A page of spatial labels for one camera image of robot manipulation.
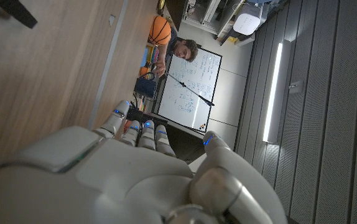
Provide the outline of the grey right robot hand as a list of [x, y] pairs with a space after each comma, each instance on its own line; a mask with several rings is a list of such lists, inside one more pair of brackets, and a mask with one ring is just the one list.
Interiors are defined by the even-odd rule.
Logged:
[[98, 129], [61, 129], [0, 162], [0, 223], [286, 223], [269, 182], [213, 131], [197, 170], [164, 126], [116, 133], [121, 101]]

